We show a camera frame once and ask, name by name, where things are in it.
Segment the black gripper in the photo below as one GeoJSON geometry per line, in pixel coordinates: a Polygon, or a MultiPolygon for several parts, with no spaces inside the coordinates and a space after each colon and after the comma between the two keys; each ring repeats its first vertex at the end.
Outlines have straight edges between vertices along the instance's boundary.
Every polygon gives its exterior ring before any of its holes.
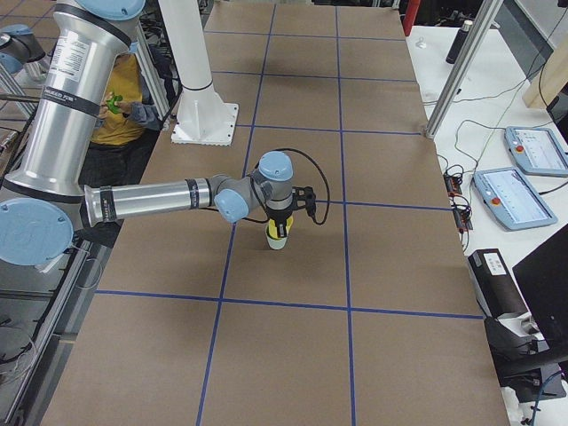
{"type": "Polygon", "coordinates": [[[267,209],[267,216],[275,222],[275,229],[278,239],[288,237],[288,218],[293,215],[291,208],[286,209],[267,209]]]}

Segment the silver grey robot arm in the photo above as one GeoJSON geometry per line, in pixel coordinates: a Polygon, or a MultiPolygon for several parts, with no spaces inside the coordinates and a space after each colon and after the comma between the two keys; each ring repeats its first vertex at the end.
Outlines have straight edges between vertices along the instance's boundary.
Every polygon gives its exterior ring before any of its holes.
{"type": "Polygon", "coordinates": [[[59,1],[59,26],[35,123],[1,189],[1,258],[35,266],[63,254],[85,226],[183,209],[216,208],[229,223],[267,216],[274,249],[288,236],[296,189],[281,151],[247,176],[143,185],[134,170],[162,127],[132,47],[141,1],[59,1]]]}
{"type": "Polygon", "coordinates": [[[25,70],[35,81],[43,79],[50,65],[33,31],[24,24],[1,28],[1,64],[12,75],[25,70]]]}

